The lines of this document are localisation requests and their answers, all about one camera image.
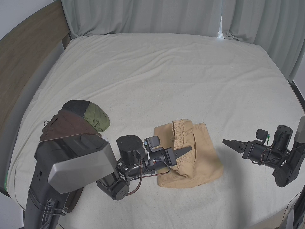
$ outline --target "wooden headboard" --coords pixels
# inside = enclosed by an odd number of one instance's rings
[[[46,74],[42,79],[34,79],[34,75],[41,73],[40,67],[61,41],[66,48],[69,32],[61,1],[57,0],[22,21],[0,40],[1,190],[22,116]],[[29,92],[33,88],[30,84],[35,84],[36,89]]]

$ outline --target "curtain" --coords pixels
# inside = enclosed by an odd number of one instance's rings
[[[156,32],[217,37],[222,0],[62,0],[72,38]]]
[[[223,0],[222,32],[260,45],[292,81],[305,51],[305,0]]]

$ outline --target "gray curtain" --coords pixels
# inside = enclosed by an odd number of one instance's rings
[[[260,45],[292,81],[305,50],[305,0],[223,0],[222,32]]]
[[[217,37],[222,0],[62,0],[72,38],[156,32]]]

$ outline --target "brown garment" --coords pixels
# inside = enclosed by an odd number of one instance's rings
[[[97,134],[101,136],[83,117],[71,111],[60,109],[58,114],[42,129],[40,141],[62,138],[78,134]],[[78,202],[83,187],[69,193],[65,207],[70,213]]]
[[[163,148],[192,146],[192,151],[177,159],[177,165],[172,167],[170,173],[158,176],[159,186],[195,187],[222,176],[223,165],[204,123],[193,125],[190,120],[177,120],[156,127],[154,135],[160,138]]]

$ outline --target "mattress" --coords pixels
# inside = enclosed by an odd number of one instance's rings
[[[94,102],[108,114],[111,126],[104,135],[117,159],[116,139],[122,135],[144,139],[172,120],[204,122],[224,174],[189,189],[162,188],[157,178],[145,179],[121,201],[89,184],[73,212],[60,217],[64,228],[245,228],[286,207],[305,183],[305,165],[295,181],[280,188],[271,168],[222,144],[254,140],[259,128],[271,137],[278,125],[296,131],[304,115],[260,46],[196,35],[100,35],[70,42],[23,117],[8,173],[8,192],[23,208],[43,123],[70,99]]]

